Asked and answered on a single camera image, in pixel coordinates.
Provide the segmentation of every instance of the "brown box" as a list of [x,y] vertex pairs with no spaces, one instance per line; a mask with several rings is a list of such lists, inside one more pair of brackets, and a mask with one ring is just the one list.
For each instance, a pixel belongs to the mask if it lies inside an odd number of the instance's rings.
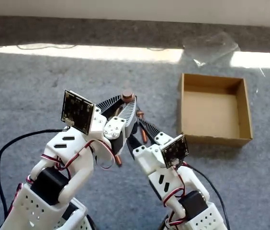
[[178,133],[188,142],[241,147],[253,139],[246,80],[182,74]]

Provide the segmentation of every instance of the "gray carpet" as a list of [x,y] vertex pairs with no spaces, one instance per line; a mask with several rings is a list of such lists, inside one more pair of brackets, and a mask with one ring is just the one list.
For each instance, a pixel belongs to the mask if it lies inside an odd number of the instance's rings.
[[[13,17],[0,17],[0,46],[43,42],[177,48],[186,36],[219,30],[228,32],[242,51],[270,52],[270,28]],[[232,68],[228,59],[198,68],[185,54],[177,63],[157,63],[0,53],[0,148],[24,133],[63,127],[60,111],[65,88],[97,103],[131,86],[146,119],[175,135],[182,72],[244,77],[254,140],[242,149],[190,145],[187,161],[207,174],[221,193],[231,229],[269,230],[270,69],[263,68],[263,76],[259,69]],[[1,178],[8,204],[52,136],[28,138],[4,153]],[[96,167],[77,198],[101,230],[156,229],[166,211],[126,150],[122,160],[122,168]],[[211,187],[201,179],[219,207]],[[0,202],[0,224],[2,219]]]

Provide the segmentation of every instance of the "copper standoff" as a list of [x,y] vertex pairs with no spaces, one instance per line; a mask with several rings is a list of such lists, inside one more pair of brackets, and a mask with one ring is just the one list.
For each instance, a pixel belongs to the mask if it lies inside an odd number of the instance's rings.
[[[139,111],[136,112],[137,117],[139,117],[141,119],[144,119],[144,114],[145,113],[143,111],[141,111],[141,110],[139,110]],[[142,127],[140,127],[140,131],[141,131],[141,137],[143,139],[143,142],[144,142],[144,144],[146,144],[148,142],[148,138],[146,136],[146,132],[142,129]]]

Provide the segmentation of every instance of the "hole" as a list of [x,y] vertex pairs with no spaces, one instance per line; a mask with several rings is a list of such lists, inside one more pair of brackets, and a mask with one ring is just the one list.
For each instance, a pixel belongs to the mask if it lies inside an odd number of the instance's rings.
[[65,149],[65,148],[67,148],[67,145],[66,144],[57,144],[57,145],[54,145],[54,148],[56,148],[56,149]]
[[63,140],[74,140],[74,137],[63,137]]
[[165,177],[164,175],[160,175],[160,176],[159,176],[159,180],[158,180],[158,183],[159,183],[159,184],[162,184],[162,183],[163,183],[164,177]]
[[168,192],[169,185],[170,184],[168,182],[165,183],[165,188],[164,188],[165,193]]

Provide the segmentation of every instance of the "white wall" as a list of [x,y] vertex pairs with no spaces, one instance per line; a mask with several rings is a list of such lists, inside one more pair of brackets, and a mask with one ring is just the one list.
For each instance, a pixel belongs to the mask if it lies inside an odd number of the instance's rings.
[[0,15],[270,26],[270,0],[0,0]]

